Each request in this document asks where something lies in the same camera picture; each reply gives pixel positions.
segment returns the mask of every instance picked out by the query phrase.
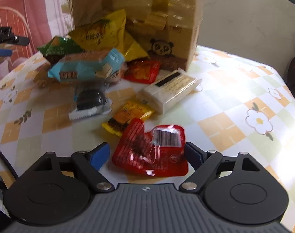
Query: black cable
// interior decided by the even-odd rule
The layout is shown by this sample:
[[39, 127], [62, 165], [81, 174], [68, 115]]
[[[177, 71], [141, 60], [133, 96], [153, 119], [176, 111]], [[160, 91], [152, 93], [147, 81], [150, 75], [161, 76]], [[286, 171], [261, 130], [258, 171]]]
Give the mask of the black cable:
[[9, 163], [9, 161], [6, 159], [6, 157], [1, 151], [0, 151], [0, 159], [4, 162], [5, 166], [8, 168], [8, 170], [10, 171], [12, 176], [15, 178], [15, 180], [18, 179], [19, 176], [17, 175], [16, 171], [13, 169], [12, 165]]

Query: panda logo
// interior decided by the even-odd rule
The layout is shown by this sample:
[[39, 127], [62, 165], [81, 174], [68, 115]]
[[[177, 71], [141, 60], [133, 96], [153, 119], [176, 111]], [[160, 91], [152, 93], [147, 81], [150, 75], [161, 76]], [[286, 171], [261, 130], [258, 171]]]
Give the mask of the panda logo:
[[174, 57], [172, 52], [172, 47], [174, 46], [172, 42], [167, 42], [165, 40], [155, 40], [151, 39], [152, 50], [148, 51], [149, 55], [158, 55], [164, 57]]

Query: tablecloth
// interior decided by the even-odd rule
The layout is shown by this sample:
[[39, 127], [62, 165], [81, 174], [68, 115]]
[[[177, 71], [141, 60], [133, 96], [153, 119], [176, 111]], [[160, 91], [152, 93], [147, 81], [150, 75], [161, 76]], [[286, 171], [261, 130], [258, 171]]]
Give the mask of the tablecloth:
[[[113, 152], [119, 138], [101, 124], [145, 87], [122, 80], [107, 90], [113, 100], [111, 114], [70, 121], [73, 91], [69, 86], [39, 89], [33, 83], [36, 68], [45, 62], [37, 53], [0, 81], [0, 150], [18, 175], [47, 151], [70, 156], [108, 142]], [[146, 131], [159, 124], [178, 124], [184, 127], [186, 140], [204, 151], [225, 156], [250, 153], [288, 191], [289, 207], [282, 223], [295, 232], [295, 100], [281, 76], [270, 66], [203, 46], [197, 47], [188, 74], [202, 79], [201, 84], [164, 115], [154, 114], [145, 122]], [[16, 120], [27, 111], [19, 124]], [[179, 185], [193, 171], [190, 167], [183, 177], [145, 177], [124, 172], [110, 160], [100, 169], [115, 186]], [[1, 162], [0, 174], [10, 184]]]

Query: table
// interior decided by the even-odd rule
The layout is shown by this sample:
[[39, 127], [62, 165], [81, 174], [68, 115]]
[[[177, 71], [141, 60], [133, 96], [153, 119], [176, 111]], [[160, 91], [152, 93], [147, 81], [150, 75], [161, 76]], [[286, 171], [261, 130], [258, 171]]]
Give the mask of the table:
[[[0, 150], [18, 175], [47, 151], [70, 156], [102, 142], [114, 151], [119, 138], [101, 124], [145, 86], [122, 80], [107, 90], [113, 100], [111, 114], [70, 121], [69, 86], [39, 89], [33, 83], [36, 68], [45, 62], [37, 53], [0, 81]], [[197, 47], [188, 73], [202, 79], [196, 91], [164, 115], [154, 114], [145, 122], [146, 131], [159, 124], [179, 124], [186, 140], [204, 151], [217, 150], [225, 156], [250, 153], [288, 191], [289, 207], [282, 223], [295, 232], [295, 100], [280, 75], [272, 67], [203, 46]], [[15, 121], [26, 111], [31, 116], [19, 125]], [[151, 178], [126, 173], [110, 160], [100, 169], [115, 186], [179, 185], [193, 171], [190, 167], [183, 177]], [[7, 185], [12, 183], [1, 162], [0, 174]]]

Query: red snack package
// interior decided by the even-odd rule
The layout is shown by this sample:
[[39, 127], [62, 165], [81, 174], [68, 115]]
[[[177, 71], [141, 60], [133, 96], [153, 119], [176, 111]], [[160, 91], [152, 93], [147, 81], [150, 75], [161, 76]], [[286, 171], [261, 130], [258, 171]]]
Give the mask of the red snack package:
[[112, 161], [114, 165], [138, 174], [183, 176], [188, 172], [184, 144], [181, 126], [160, 125], [144, 133], [144, 122], [133, 119], [123, 132]]
[[161, 62], [156, 60], [139, 60], [128, 63], [124, 79], [144, 84], [152, 84], [159, 73]]

